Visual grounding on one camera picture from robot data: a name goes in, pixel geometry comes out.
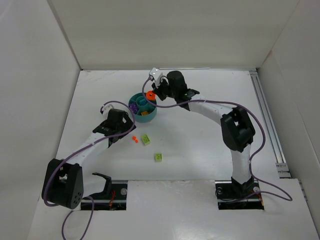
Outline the orange round lego piece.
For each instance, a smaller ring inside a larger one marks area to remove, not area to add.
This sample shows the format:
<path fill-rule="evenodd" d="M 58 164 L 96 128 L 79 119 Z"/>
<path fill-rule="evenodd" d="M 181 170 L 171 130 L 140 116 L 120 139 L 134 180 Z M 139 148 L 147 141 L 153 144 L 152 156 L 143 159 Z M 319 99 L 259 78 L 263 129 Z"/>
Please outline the orange round lego piece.
<path fill-rule="evenodd" d="M 153 91 L 148 91 L 146 93 L 146 98 L 149 100 L 149 101 L 155 101 L 156 100 L 156 94 L 153 92 Z"/>

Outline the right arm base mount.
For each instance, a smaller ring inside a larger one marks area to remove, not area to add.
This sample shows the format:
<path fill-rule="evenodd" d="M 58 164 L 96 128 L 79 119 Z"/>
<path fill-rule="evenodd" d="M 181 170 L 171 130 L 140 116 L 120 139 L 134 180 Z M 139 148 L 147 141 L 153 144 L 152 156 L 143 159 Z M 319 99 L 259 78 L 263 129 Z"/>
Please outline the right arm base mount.
<path fill-rule="evenodd" d="M 219 210 L 264 210 L 257 180 L 253 184 L 238 188 L 231 180 L 215 181 L 215 196 Z"/>

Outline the small orange lego piece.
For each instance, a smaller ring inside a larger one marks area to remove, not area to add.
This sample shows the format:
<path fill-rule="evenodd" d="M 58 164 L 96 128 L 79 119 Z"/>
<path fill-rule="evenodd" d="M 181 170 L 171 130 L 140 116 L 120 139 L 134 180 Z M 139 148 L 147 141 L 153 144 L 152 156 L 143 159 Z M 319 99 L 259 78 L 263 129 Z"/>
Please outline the small orange lego piece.
<path fill-rule="evenodd" d="M 138 138 L 136 136 L 133 136 L 132 139 L 135 141 L 135 143 L 139 142 L 139 140 L 138 140 Z"/>

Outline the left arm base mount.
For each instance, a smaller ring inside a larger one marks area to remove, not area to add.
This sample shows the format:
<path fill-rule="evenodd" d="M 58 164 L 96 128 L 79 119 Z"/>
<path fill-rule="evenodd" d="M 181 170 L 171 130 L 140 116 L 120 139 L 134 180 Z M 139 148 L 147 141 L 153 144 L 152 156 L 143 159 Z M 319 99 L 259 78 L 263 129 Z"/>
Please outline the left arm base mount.
<path fill-rule="evenodd" d="M 111 182 L 109 192 L 94 193 L 95 211 L 125 211 L 127 209 L 128 181 L 115 180 Z"/>

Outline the long teal lego brick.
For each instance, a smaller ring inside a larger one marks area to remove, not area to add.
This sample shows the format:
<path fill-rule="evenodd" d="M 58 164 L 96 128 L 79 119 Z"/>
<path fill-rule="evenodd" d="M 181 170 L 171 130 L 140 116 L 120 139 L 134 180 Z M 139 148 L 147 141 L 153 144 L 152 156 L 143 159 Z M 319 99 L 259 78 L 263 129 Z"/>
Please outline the long teal lego brick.
<path fill-rule="evenodd" d="M 141 99 L 141 100 L 139 101 L 139 105 L 140 105 L 140 106 L 145 106 L 147 103 L 148 103 L 148 102 L 147 102 L 145 99 Z"/>

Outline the long purple lego brick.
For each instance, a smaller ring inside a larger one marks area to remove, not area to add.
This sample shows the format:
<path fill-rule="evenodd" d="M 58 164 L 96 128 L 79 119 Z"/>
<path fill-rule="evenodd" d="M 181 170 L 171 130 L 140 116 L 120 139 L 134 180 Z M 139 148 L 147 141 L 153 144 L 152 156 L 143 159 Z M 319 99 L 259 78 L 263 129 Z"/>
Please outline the long purple lego brick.
<path fill-rule="evenodd" d="M 136 115 L 139 111 L 139 108 L 135 102 L 129 104 L 130 109 Z"/>

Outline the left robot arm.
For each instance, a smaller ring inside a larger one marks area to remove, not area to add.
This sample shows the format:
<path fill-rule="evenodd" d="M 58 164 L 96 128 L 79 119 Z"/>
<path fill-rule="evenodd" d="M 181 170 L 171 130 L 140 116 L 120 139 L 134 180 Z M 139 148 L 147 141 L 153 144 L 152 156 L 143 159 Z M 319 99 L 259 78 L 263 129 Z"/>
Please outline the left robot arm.
<path fill-rule="evenodd" d="M 41 198 L 49 207 L 75 209 L 83 198 L 103 199 L 112 191 L 112 179 L 90 166 L 98 155 L 136 128 L 129 114 L 112 108 L 84 142 L 65 159 L 53 158 L 47 165 Z"/>

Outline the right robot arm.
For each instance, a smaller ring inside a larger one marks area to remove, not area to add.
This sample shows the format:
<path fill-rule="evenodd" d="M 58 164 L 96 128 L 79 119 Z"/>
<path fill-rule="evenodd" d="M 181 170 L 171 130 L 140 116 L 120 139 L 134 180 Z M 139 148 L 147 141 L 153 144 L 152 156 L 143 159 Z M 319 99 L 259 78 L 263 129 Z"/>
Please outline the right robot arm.
<path fill-rule="evenodd" d="M 224 144 L 230 149 L 231 182 L 235 192 L 244 193 L 253 185 L 249 161 L 251 144 L 256 134 L 247 111 L 240 106 L 230 108 L 224 103 L 212 103 L 199 91 L 187 87 L 183 74 L 170 71 L 167 75 L 157 68 L 149 72 L 152 91 L 160 100 L 172 98 L 187 111 L 198 113 L 219 124 Z"/>

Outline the long yellow lego brick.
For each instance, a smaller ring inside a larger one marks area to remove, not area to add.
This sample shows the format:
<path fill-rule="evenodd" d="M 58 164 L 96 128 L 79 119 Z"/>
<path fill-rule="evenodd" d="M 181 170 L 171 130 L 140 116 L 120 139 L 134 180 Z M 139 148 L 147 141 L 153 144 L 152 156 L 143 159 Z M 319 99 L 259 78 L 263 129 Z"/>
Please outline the long yellow lego brick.
<path fill-rule="evenodd" d="M 147 112 L 147 111 L 143 111 L 143 112 L 141 112 L 141 115 L 142 116 L 147 116 L 149 113 Z"/>

